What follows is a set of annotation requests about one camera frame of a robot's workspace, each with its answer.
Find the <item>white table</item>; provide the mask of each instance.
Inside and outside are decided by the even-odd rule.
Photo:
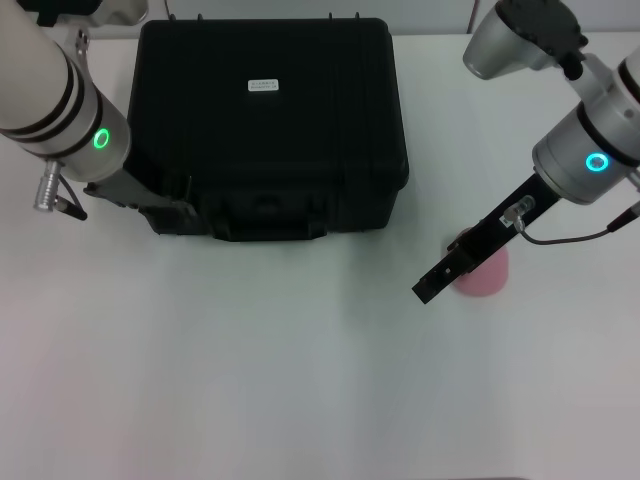
[[[639,478],[640,222],[516,239],[493,298],[411,291],[577,103],[555,71],[477,80],[467,42],[395,41],[412,172],[381,232],[234,245],[87,197],[85,224],[41,215],[40,164],[2,139],[0,478]],[[590,49],[614,65],[637,44]],[[135,54],[91,47],[123,111]],[[599,231],[636,200],[563,202],[531,231]]]

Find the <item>white label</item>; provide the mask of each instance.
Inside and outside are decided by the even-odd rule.
[[[507,220],[506,218],[504,218],[504,216],[500,217],[500,221],[502,222],[502,224],[509,228],[511,225],[513,225],[513,222],[510,222],[509,220]]]
[[[277,92],[280,90],[278,80],[249,80],[250,92]]]

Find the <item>black cable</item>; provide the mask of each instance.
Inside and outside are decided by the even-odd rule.
[[[564,243],[579,243],[579,242],[588,242],[589,240],[595,240],[597,238],[602,238],[605,235],[609,235],[611,233],[609,230],[603,230],[600,233],[596,233],[594,235],[587,235],[586,237],[576,237],[576,238],[561,238],[558,240],[536,240],[535,238],[531,238],[527,232],[520,232],[522,238],[524,238],[527,242],[533,243],[534,245],[562,245]]]
[[[69,185],[69,182],[67,182],[67,179],[64,178],[62,175],[60,175],[60,183],[67,190],[67,192],[69,192],[69,196],[71,197],[71,200],[73,200],[73,203],[76,205],[76,207],[84,211],[84,208],[82,208],[82,204],[80,203],[80,200],[78,199],[76,193],[73,191],[73,188],[71,188],[71,185]]]
[[[474,0],[473,9],[471,10],[471,18],[469,18],[469,26],[467,27],[467,34],[473,33],[473,27],[476,25],[476,17],[478,16],[479,7],[480,0]]]

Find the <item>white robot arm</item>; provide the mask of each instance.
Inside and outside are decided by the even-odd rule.
[[[583,54],[588,39],[560,0],[500,0],[482,21],[464,54],[477,77],[516,70],[562,69],[580,103],[533,149],[534,174],[478,225],[413,288],[433,300],[520,234],[536,245],[594,240],[640,216],[640,202],[587,237],[535,240],[526,226],[560,199],[590,205],[624,179],[640,189],[640,49],[616,69]]]
[[[91,79],[86,30],[71,31],[63,50],[15,0],[0,0],[0,133],[46,163],[35,202],[45,212],[70,213],[57,197],[61,175],[103,180],[131,147],[127,120]]]

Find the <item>black case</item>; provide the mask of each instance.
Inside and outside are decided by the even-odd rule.
[[[279,89],[251,92],[262,80]],[[377,19],[150,22],[129,122],[132,178],[88,192],[139,208],[161,234],[383,228],[409,175],[393,43]]]

